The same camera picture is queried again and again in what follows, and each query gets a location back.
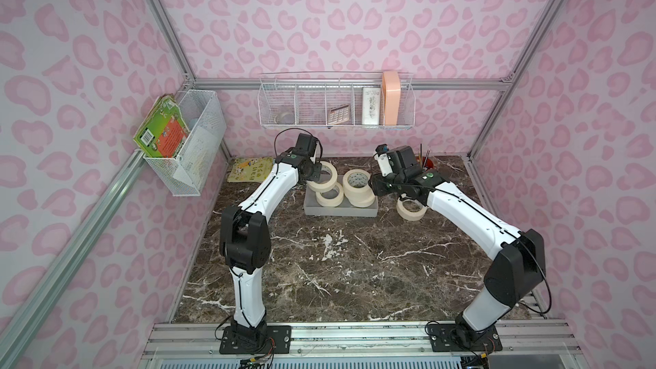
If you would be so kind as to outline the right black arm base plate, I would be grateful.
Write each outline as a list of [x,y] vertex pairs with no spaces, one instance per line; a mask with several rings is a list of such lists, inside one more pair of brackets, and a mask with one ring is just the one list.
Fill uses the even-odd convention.
[[504,349],[495,326],[483,331],[471,331],[461,324],[429,321],[424,330],[433,352],[490,354]]

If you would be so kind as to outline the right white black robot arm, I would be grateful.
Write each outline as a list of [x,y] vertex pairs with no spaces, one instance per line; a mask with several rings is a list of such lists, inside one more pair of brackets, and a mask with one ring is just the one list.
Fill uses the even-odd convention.
[[454,334],[470,345],[546,280],[543,236],[492,215],[436,169],[425,169],[413,150],[379,145],[379,172],[370,177],[376,196],[397,194],[436,211],[461,229],[492,260],[483,289],[456,317]]

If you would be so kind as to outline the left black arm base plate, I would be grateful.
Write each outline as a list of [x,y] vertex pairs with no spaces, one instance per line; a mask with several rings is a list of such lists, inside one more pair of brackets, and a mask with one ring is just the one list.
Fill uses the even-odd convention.
[[256,327],[241,326],[232,323],[220,339],[219,353],[221,355],[256,355],[268,353],[286,355],[290,353],[292,327],[266,323]]

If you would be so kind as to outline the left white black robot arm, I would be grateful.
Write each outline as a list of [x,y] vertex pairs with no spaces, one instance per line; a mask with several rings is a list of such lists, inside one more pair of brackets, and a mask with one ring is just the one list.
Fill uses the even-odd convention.
[[221,214],[220,253],[232,276],[236,302],[231,331],[252,342],[264,340],[267,333],[262,273],[272,252],[268,222],[290,190],[319,179],[322,156],[321,141],[302,129],[296,144],[275,157],[257,189]]

